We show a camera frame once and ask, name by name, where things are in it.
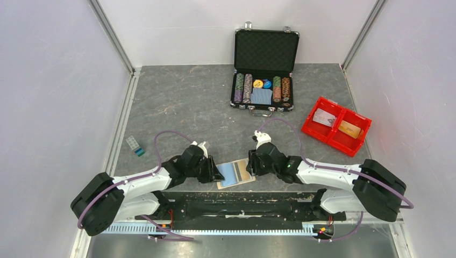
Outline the beige leather card holder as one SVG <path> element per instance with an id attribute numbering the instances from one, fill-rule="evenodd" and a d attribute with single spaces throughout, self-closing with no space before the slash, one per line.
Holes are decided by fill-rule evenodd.
<path id="1" fill-rule="evenodd" d="M 247 165 L 248 158 L 216 165 L 224 177 L 222 181 L 217 182 L 218 190 L 256 181 L 255 176 L 246 170 Z"/>

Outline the orange VIP card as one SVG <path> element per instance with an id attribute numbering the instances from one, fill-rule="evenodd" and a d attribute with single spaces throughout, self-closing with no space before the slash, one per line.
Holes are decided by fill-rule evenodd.
<path id="1" fill-rule="evenodd" d="M 344 120 L 340 123 L 338 130 L 347 134 L 348 136 L 352 137 L 353 139 L 357 139 L 358 137 L 362 136 L 364 133 L 364 130 L 361 127 L 353 125 Z"/>

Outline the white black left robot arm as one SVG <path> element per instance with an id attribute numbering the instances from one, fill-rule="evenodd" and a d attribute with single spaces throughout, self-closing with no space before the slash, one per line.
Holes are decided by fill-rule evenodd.
<path id="1" fill-rule="evenodd" d="M 70 209 L 78 219 L 78 228 L 89 236 L 127 218 L 152 215 L 162 219 L 169 212 L 162 191 L 184 183 L 187 178 L 196 178 L 200 183 L 225 179 L 205 144 L 192 144 L 181 155 L 142 173 L 116 177 L 99 173 L 73 199 Z"/>

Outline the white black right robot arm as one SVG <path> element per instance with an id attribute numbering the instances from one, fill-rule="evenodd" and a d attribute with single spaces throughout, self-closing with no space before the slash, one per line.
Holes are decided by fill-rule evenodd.
<path id="1" fill-rule="evenodd" d="M 321 163 L 286 156 L 269 142 L 249 151 L 246 169 L 254 176 L 274 174 L 288 184 L 321 185 L 310 205 L 317 219 L 359 211 L 395 222 L 405 201 L 406 184 L 372 159 L 353 165 Z"/>

